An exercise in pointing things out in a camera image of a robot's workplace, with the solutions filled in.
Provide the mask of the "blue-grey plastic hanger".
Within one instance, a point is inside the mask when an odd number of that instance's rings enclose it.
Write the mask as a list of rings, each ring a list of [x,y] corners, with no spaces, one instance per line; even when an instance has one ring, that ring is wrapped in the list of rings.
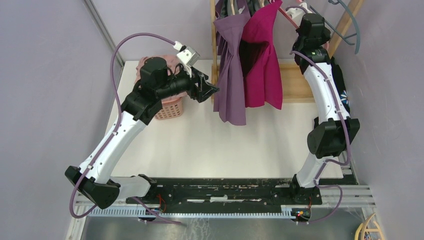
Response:
[[[334,56],[342,42],[354,46],[354,54],[358,54],[361,47],[361,31],[356,16],[365,1],[349,0],[349,3],[346,3],[346,0],[328,0],[327,2],[333,6],[340,5],[344,9],[336,26],[325,20],[327,26],[333,31],[327,50],[328,54],[331,57]]]

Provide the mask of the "pink pleated skirt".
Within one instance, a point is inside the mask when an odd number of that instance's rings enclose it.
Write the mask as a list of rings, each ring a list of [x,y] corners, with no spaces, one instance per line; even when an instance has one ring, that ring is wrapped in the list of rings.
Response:
[[[165,99],[190,90],[186,74],[175,75],[161,57],[146,59],[138,73],[140,78],[133,88],[134,99],[138,101]]]

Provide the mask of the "magenta skirt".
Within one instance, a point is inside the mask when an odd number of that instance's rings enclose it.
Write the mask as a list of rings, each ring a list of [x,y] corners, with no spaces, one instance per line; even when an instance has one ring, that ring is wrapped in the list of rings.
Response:
[[[257,10],[243,27],[239,57],[244,81],[247,108],[270,104],[280,110],[283,87],[273,29],[281,0],[275,0]]]

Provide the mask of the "pink plastic hanger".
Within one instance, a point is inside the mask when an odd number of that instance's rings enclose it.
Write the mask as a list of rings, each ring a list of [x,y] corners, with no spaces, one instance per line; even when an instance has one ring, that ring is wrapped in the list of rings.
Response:
[[[299,26],[293,21],[292,17],[287,14],[287,12],[282,9],[281,7],[278,9],[278,11],[296,28],[298,29]]]

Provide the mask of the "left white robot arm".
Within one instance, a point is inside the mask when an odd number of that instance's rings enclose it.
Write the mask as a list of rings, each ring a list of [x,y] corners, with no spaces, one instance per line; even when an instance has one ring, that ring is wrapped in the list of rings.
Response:
[[[148,58],[139,69],[140,79],[120,105],[120,112],[109,132],[90,156],[79,166],[69,166],[66,178],[75,190],[96,207],[106,209],[116,200],[139,197],[149,204],[156,200],[155,181],[139,174],[113,177],[112,172],[122,155],[162,110],[162,100],[186,93],[202,103],[219,88],[208,82],[209,77],[194,67],[185,69],[181,63],[177,71],[168,67],[161,57]]]

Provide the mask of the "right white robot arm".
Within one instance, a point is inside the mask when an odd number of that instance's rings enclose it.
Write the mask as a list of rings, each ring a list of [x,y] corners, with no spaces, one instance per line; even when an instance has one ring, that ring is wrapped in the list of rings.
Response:
[[[318,113],[316,125],[307,136],[309,154],[288,191],[293,203],[302,204],[309,198],[308,189],[318,186],[327,164],[350,164],[351,143],[360,122],[351,118],[336,88],[331,58],[323,47],[330,40],[325,19],[316,13],[306,13],[296,32],[298,37],[291,54],[311,88]]]

